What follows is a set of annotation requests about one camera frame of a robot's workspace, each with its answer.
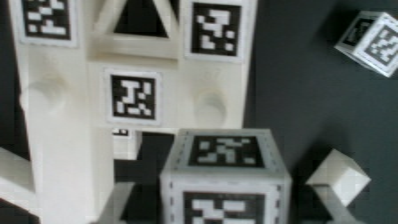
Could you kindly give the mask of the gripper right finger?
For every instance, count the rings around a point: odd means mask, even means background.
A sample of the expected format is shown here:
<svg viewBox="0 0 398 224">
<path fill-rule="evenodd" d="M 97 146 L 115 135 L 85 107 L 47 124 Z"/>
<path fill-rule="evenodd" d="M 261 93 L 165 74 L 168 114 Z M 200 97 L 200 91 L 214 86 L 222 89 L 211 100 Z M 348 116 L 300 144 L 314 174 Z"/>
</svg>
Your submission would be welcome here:
<svg viewBox="0 0 398 224">
<path fill-rule="evenodd" d="M 365 224 L 351 215 L 348 208 L 339 201 L 337 194 L 328 185 L 316 184 L 310 186 L 328 211 L 332 219 L 326 224 Z"/>
</svg>

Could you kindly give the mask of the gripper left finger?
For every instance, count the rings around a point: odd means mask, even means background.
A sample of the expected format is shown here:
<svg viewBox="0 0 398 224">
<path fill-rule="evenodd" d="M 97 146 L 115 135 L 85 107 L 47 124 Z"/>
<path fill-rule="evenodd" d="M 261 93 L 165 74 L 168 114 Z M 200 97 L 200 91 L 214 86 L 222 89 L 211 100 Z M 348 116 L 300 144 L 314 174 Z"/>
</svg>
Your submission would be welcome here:
<svg viewBox="0 0 398 224">
<path fill-rule="evenodd" d="M 99 218 L 90 224 L 126 224 L 126 221 L 122 220 L 122 212 L 133 187 L 133 182 L 115 183 Z"/>
</svg>

